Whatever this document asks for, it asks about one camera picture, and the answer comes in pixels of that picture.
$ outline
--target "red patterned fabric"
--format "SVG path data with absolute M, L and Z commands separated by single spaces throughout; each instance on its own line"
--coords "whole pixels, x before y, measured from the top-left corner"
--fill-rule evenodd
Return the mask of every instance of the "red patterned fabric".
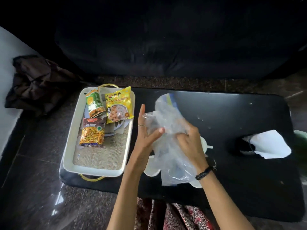
M 197 207 L 141 198 L 137 203 L 134 230 L 213 230 Z

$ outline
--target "brown cloth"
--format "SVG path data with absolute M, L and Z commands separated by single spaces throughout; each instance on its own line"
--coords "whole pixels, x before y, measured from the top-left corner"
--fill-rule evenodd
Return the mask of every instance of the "brown cloth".
M 61 101 L 81 77 L 56 63 L 36 55 L 13 59 L 16 73 L 6 96 L 6 108 L 33 110 L 36 116 L 47 114 Z

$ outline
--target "hand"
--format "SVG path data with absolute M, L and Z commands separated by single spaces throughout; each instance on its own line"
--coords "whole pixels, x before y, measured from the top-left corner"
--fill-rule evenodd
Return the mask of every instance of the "hand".
M 140 114 L 138 116 L 138 125 L 145 124 L 145 105 L 142 104 Z M 152 151 L 152 143 L 159 139 L 165 129 L 163 127 L 156 129 L 151 135 L 147 134 L 147 128 L 145 126 L 138 126 L 138 137 L 136 139 L 134 149 L 130 156 L 127 167 L 134 172 L 142 174 L 146 168 L 149 155 Z
M 179 146 L 199 174 L 209 167 L 201 145 L 201 135 L 198 132 L 198 128 L 187 120 L 183 119 L 182 122 L 186 126 L 187 134 L 179 133 L 176 135 Z

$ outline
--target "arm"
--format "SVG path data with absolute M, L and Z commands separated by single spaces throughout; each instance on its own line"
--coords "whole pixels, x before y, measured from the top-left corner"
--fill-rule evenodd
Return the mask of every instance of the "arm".
M 138 137 L 125 168 L 107 230 L 134 229 L 140 177 L 146 168 L 152 143 L 165 131 L 164 128 L 159 128 L 148 136 L 144 126 L 144 113 L 145 105 L 142 104 L 138 117 Z
M 182 151 L 195 166 L 197 173 L 208 168 L 208 163 L 201 145 L 198 128 L 184 120 L 187 134 L 178 134 L 178 142 Z M 239 208 L 235 205 L 228 193 L 211 171 L 200 180 L 206 197 L 221 230 L 252 230 L 254 229 Z

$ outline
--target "green snack packet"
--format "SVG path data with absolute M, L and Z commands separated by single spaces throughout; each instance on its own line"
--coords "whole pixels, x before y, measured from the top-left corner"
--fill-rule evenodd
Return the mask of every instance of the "green snack packet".
M 88 113 L 90 118 L 96 117 L 105 112 L 98 89 L 93 89 L 86 95 L 86 103 L 88 104 Z

